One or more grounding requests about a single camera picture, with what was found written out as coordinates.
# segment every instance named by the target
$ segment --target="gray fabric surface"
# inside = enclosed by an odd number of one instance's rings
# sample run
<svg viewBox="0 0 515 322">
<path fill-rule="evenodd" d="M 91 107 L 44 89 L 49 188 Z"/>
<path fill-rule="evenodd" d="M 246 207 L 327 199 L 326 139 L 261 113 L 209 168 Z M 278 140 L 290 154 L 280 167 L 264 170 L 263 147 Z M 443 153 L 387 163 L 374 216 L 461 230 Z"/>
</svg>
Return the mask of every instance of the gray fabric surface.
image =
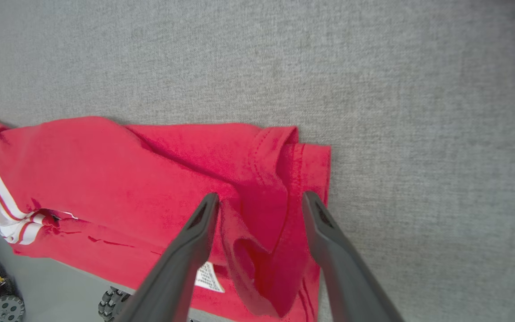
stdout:
<svg viewBox="0 0 515 322">
<path fill-rule="evenodd" d="M 0 120 L 91 114 L 295 124 L 407 321 L 515 321 L 515 1 L 0 1 Z"/>
</svg>

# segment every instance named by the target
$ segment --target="gray floor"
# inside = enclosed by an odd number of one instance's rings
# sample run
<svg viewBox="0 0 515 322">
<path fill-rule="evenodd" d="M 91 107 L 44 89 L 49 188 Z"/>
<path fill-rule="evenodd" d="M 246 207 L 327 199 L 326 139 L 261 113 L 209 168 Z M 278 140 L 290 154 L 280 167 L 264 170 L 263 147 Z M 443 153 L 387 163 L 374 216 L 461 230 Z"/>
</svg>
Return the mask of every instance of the gray floor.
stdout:
<svg viewBox="0 0 515 322">
<path fill-rule="evenodd" d="M 0 1 L 0 121 L 91 114 L 295 124 L 406 320 L 515 321 L 515 0 Z M 101 281 L 8 258 L 29 322 L 96 320 Z"/>
</svg>

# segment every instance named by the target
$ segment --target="folded shirt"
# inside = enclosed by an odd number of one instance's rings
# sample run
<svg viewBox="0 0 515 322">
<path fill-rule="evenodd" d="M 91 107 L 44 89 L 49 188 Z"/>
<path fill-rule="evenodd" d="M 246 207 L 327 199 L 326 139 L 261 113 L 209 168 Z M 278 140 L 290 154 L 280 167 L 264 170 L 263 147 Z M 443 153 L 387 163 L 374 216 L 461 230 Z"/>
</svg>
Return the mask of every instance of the folded shirt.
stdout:
<svg viewBox="0 0 515 322">
<path fill-rule="evenodd" d="M 209 192 L 220 212 L 192 307 L 237 321 L 317 320 L 319 267 L 304 191 L 327 202 L 330 148 L 295 127 L 121 126 L 104 118 L 0 124 L 0 232 L 137 289 Z"/>
</svg>

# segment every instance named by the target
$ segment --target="clothing label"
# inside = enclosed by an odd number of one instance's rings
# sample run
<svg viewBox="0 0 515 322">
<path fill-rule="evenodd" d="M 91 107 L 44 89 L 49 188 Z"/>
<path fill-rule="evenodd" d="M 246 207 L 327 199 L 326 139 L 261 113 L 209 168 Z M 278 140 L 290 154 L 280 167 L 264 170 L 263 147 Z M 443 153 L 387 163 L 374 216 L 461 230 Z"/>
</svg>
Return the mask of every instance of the clothing label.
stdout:
<svg viewBox="0 0 515 322">
<path fill-rule="evenodd" d="M 214 265 L 210 262 L 204 263 L 204 265 L 198 269 L 194 285 L 201 288 L 207 288 L 211 291 L 225 293 L 216 277 L 216 273 L 214 272 Z"/>
</svg>

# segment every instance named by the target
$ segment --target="red garment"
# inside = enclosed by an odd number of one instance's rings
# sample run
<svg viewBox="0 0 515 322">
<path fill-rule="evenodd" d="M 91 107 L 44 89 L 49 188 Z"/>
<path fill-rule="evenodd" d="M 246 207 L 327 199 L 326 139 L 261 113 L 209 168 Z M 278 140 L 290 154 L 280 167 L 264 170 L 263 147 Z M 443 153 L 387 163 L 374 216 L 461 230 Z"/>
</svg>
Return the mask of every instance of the red garment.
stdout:
<svg viewBox="0 0 515 322">
<path fill-rule="evenodd" d="M 319 267 L 301 199 L 312 190 L 327 201 L 329 160 L 329 147 L 299 144 L 295 127 L 0 124 L 1 231 L 16 254 L 136 289 L 217 192 L 209 261 L 225 292 L 195 287 L 192 306 L 237 321 L 314 322 Z"/>
</svg>

